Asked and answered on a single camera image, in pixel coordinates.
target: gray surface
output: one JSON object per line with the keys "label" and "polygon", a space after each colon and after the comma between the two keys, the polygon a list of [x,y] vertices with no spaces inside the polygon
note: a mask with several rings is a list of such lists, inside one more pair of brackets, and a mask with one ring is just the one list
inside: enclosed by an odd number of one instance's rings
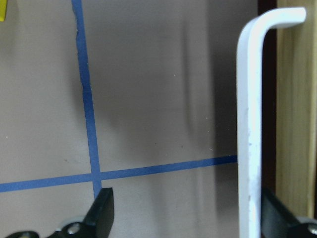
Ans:
{"label": "gray surface", "polygon": [[236,43],[256,1],[83,8],[102,171],[236,154]]}
{"label": "gray surface", "polygon": [[113,187],[109,238],[237,238],[236,164],[103,182]]}
{"label": "gray surface", "polygon": [[[235,48],[256,1],[83,8],[102,171],[236,154]],[[71,1],[10,0],[0,31],[0,183],[89,173]],[[237,237],[235,164],[103,186],[112,238]],[[92,201],[90,182],[0,193],[0,237],[45,237]]]}
{"label": "gray surface", "polygon": [[71,1],[10,0],[0,32],[0,181],[89,173]]}

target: yellow object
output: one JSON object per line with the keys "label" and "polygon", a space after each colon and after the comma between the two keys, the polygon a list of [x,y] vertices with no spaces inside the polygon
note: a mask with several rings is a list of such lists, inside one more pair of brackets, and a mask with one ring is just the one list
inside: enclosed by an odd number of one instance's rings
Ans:
{"label": "yellow object", "polygon": [[0,0],[0,21],[5,20],[7,0]]}

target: wooden board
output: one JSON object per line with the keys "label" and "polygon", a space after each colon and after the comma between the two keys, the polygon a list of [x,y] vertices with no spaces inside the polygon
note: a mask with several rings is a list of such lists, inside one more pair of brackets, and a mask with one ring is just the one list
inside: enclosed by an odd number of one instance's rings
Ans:
{"label": "wooden board", "polygon": [[304,6],[306,22],[277,32],[276,193],[296,216],[314,216],[317,114],[317,1]]}

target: screw head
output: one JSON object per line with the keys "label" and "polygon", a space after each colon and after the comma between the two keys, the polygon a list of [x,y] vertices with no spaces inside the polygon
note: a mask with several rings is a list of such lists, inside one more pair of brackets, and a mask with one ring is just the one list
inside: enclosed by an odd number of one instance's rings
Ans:
{"label": "screw head", "polygon": [[28,232],[22,233],[19,238],[30,238],[30,234]]}
{"label": "screw head", "polygon": [[311,234],[317,235],[317,224],[309,224],[308,230]]}
{"label": "screw head", "polygon": [[80,223],[74,223],[72,224],[68,229],[67,229],[67,233],[69,233],[70,235],[75,234],[77,232],[79,232],[80,230]]}

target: blue tape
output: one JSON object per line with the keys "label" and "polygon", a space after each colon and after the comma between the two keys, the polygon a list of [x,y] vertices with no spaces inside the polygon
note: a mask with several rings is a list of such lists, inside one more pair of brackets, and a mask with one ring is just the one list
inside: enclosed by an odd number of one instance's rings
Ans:
{"label": "blue tape", "polygon": [[51,187],[58,185],[66,185],[80,182],[90,182],[91,174],[71,175],[56,178],[44,178],[21,182],[8,182],[0,184],[0,192],[10,192],[17,190],[25,190],[40,187]]}
{"label": "blue tape", "polygon": [[236,162],[237,162],[237,156],[233,155],[233,156],[225,156],[225,157],[219,157],[219,158],[213,158],[213,159],[180,162],[175,164],[156,165],[156,166],[149,166],[149,167],[136,168],[136,169],[102,172],[101,178],[102,180],[119,179],[119,178],[135,177],[135,176],[142,176],[142,175],[166,173],[166,172],[178,171],[178,170],[188,170],[188,169],[236,163]]}
{"label": "blue tape", "polygon": [[[198,161],[188,161],[188,162],[181,162],[181,163],[175,163],[175,164],[142,167],[142,168],[136,168],[136,169],[102,172],[101,179],[109,180],[109,179],[120,179],[120,178],[128,178],[128,177],[143,176],[143,175],[152,175],[152,174],[166,173],[166,172],[179,171],[179,170],[189,170],[189,169],[214,166],[214,165],[230,164],[230,163],[236,163],[236,162],[237,162],[237,156],[232,155],[232,156],[225,156],[225,157],[198,160]],[[92,181],[92,175],[84,174],[84,175],[72,175],[72,176],[64,176],[64,177],[56,177],[56,178],[36,179],[36,180],[21,181],[21,182],[8,182],[8,183],[0,184],[0,192],[10,192],[10,191],[17,191],[17,190],[24,190],[24,189],[50,187],[50,186],[66,185],[66,184],[73,184],[73,183],[79,183],[79,182],[90,182],[90,181]]]}
{"label": "blue tape", "polygon": [[90,86],[90,76],[88,69],[88,54],[86,46],[84,16],[81,0],[72,0],[73,11],[77,23],[76,45],[78,51],[78,64],[80,81],[83,86],[83,102],[86,118],[86,129],[88,138],[89,158],[91,167],[91,177],[94,189],[94,196],[97,197],[101,189],[100,165],[98,155],[97,133],[95,125],[95,114],[93,96]]}

